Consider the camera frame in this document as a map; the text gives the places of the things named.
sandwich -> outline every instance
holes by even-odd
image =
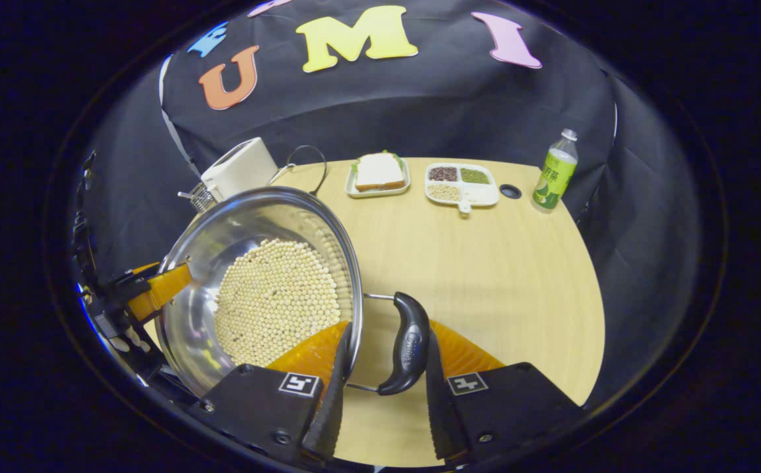
[[[383,152],[360,156],[351,170],[357,175],[354,187],[359,192],[390,191],[405,186],[404,162],[395,153]]]

red beans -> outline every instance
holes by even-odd
[[[431,181],[457,181],[456,168],[432,168],[430,170]]]

green tea bottle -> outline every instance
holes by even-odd
[[[533,207],[544,213],[550,213],[555,209],[578,164],[576,132],[565,128],[561,136],[563,138],[549,147],[543,170],[540,171],[540,179],[533,192]]]

orange letter u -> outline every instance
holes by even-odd
[[[240,72],[240,84],[231,92],[225,92],[222,84],[221,72],[225,69],[225,64],[214,67],[200,77],[200,84],[206,93],[206,102],[210,108],[225,110],[231,105],[240,104],[255,89],[257,71],[254,54],[257,49],[256,45],[250,46],[231,58],[231,62],[237,63],[237,69]]]

green bottle label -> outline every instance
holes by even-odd
[[[546,153],[543,171],[540,172],[540,179],[535,186],[535,202],[544,209],[554,209],[561,195],[564,195],[575,170],[575,164],[561,161],[549,150],[549,153]]]

